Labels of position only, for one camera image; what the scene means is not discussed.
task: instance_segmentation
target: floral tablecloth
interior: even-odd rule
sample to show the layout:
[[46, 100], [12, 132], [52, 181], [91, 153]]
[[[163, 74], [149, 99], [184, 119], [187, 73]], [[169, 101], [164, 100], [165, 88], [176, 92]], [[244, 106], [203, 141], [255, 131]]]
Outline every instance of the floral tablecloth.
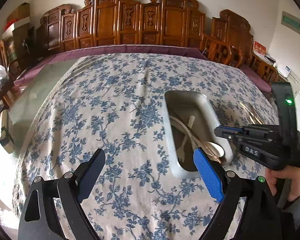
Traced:
[[[200, 178], [171, 174], [162, 122], [168, 90], [205, 94], [222, 125], [247, 125], [239, 102], [251, 103], [277, 124], [266, 98], [239, 70], [214, 62], [160, 54], [108, 54], [80, 58], [40, 108], [19, 159], [14, 212], [20, 214], [33, 179], [60, 178], [97, 148], [106, 164], [82, 207], [105, 239], [198, 239], [217, 203]], [[235, 155], [231, 167], [255, 178], [263, 167]], [[234, 235], [241, 200], [227, 237]], [[71, 232], [56, 200], [66, 237]]]

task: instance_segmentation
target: carved wooden backrest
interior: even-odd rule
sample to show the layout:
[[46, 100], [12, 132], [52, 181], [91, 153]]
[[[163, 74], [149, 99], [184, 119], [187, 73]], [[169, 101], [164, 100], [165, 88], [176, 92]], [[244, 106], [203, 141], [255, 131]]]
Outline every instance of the carved wooden backrest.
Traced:
[[44, 14], [37, 37], [52, 53], [102, 45], [199, 47], [205, 14], [196, 0], [85, 0], [77, 13], [61, 5]]
[[242, 16], [230, 10], [220, 11], [220, 18], [212, 18], [211, 36], [241, 49], [246, 59], [250, 57], [253, 36], [249, 22]]

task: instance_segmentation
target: green bolt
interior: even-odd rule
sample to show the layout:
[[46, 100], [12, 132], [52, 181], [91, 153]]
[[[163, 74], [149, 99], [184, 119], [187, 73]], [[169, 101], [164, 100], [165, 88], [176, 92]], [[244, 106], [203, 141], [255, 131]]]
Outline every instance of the green bolt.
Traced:
[[266, 181], [265, 177], [262, 177], [262, 176], [259, 176], [259, 177], [258, 177], [258, 180], [259, 180], [260, 182], [265, 182], [265, 181]]

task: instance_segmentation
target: cardboard box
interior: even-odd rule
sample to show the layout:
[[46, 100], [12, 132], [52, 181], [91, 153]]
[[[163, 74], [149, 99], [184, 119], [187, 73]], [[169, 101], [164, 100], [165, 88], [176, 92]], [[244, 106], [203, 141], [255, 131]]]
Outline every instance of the cardboard box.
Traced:
[[7, 17], [7, 22], [17, 19], [21, 20], [23, 18], [29, 17], [30, 16], [30, 4], [28, 3], [23, 3], [17, 7], [8, 17]]

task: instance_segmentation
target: green light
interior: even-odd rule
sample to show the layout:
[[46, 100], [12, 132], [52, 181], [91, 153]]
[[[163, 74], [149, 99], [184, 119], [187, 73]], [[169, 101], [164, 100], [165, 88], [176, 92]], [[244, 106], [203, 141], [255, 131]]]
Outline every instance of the green light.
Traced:
[[287, 101], [288, 105], [292, 105], [292, 100], [291, 99], [286, 98], [286, 101]]
[[262, 176], [259, 176], [259, 177], [258, 177], [258, 180], [259, 180], [260, 182], [265, 182], [265, 181], [266, 181], [266, 179], [265, 179], [264, 177], [262, 177]]

